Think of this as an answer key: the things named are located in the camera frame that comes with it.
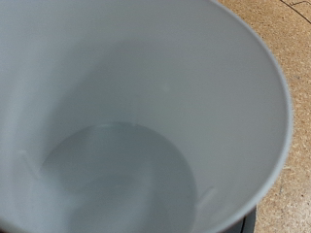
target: white bucket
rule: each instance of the white bucket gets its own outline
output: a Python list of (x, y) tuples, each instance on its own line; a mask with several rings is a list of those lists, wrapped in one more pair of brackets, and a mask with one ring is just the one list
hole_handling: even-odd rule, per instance
[(216, 2), (0, 3), (0, 227), (203, 233), (276, 180), (285, 80)]

